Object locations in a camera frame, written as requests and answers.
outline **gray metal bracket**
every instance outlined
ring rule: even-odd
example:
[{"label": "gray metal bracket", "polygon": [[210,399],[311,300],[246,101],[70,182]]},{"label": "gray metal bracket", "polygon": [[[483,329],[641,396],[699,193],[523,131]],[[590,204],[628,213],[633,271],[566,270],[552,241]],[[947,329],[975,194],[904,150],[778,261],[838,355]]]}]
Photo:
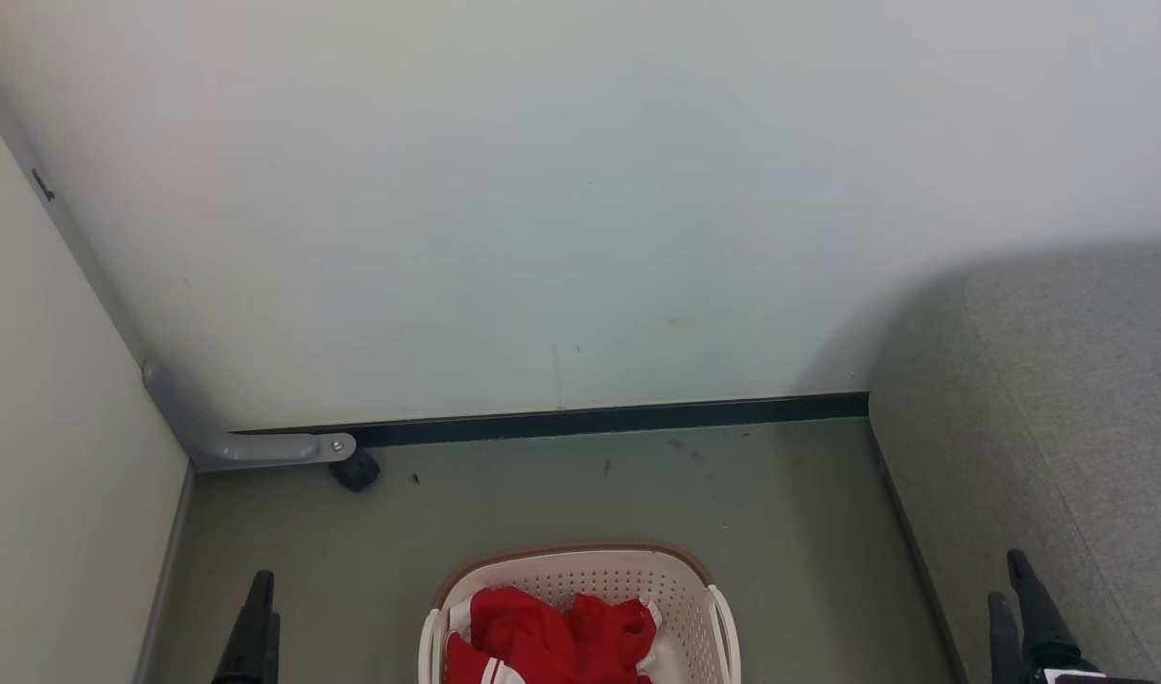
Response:
[{"label": "gray metal bracket", "polygon": [[351,434],[235,434],[225,432],[175,382],[172,372],[146,359],[142,380],[199,473],[250,467],[341,462],[356,451]]}]

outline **small black mark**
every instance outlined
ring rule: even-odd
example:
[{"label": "small black mark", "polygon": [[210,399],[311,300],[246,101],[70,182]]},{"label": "small black mark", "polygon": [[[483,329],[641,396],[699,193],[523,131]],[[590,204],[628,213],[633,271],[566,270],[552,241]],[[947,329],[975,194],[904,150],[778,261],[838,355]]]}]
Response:
[{"label": "small black mark", "polygon": [[51,202],[52,200],[56,199],[56,192],[48,189],[48,186],[44,185],[44,179],[41,178],[41,174],[37,170],[33,170],[33,178],[36,179],[36,185],[41,186],[41,192],[43,192],[45,200]]}]

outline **white panel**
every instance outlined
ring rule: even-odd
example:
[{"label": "white panel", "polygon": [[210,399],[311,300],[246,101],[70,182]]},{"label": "white panel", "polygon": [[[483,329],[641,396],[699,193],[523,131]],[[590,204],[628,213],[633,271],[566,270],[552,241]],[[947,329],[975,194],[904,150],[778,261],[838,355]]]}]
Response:
[{"label": "white panel", "polygon": [[185,470],[0,138],[0,683],[132,679]]},{"label": "white panel", "polygon": [[[15,111],[7,103],[7,98],[2,94],[2,89],[0,89],[0,135],[2,135],[3,142],[7,143],[10,156],[15,158],[16,164],[23,170],[26,175],[33,172],[33,170],[37,170],[41,178],[48,178],[46,168],[41,164],[36,150],[33,149],[33,144],[29,142],[28,135],[24,132]],[[73,216],[65,204],[65,197],[43,197],[39,183],[33,180],[29,182],[30,187],[33,187],[33,193],[44,200],[41,202],[42,207],[44,207],[45,213],[50,216],[52,225],[55,225],[60,238],[65,239],[65,246],[73,254],[73,260],[77,261],[78,268],[81,269],[81,275],[86,276],[86,282],[89,282],[91,289],[95,291],[99,303],[106,309],[108,317],[111,317],[113,325],[116,326],[116,332],[120,332],[121,338],[124,339],[124,345],[129,347],[134,360],[137,360],[138,365],[145,362],[145,359],[150,357],[149,350],[143,345],[137,326],[129,319],[120,294],[116,291],[116,286],[113,285],[111,279],[103,272],[102,264],[99,264],[99,257],[91,249],[89,243],[86,242],[86,235],[78,228],[77,222],[73,221]]]},{"label": "white panel", "polygon": [[0,81],[237,429],[863,389],[1161,233],[1161,0],[0,0]]}]

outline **basket handle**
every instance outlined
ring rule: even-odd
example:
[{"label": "basket handle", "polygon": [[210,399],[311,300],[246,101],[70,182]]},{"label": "basket handle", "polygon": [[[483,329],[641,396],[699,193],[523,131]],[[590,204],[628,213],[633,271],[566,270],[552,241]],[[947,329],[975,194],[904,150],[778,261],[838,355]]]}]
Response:
[{"label": "basket handle", "polygon": [[733,610],[724,600],[724,595],[714,584],[707,586],[715,600],[715,615],[720,621],[720,632],[723,636],[724,669],[728,672],[728,684],[741,684],[741,642],[736,638],[736,622],[733,622]]},{"label": "basket handle", "polygon": [[417,671],[416,679],[420,684],[437,684],[432,679],[432,658],[437,654],[437,649],[433,648],[433,627],[437,624],[437,614],[441,611],[433,609],[428,611],[428,618],[425,618],[425,626],[420,628],[420,657],[417,658]]}]

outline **black baseboard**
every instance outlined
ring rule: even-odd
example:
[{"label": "black baseboard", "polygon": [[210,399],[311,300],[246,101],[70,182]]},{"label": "black baseboard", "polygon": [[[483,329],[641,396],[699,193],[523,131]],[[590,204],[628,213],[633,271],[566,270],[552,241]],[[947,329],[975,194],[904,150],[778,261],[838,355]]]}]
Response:
[{"label": "black baseboard", "polygon": [[478,439],[711,427],[712,425],[750,425],[863,416],[867,416],[867,393],[845,393],[812,394],[808,397],[774,399],[733,399],[733,402],[542,411],[528,412],[528,415],[486,415],[354,425],[315,425],[315,427],[258,430],[246,434],[347,432],[356,438],[360,446],[377,447],[431,445],[438,441],[477,441]]}]

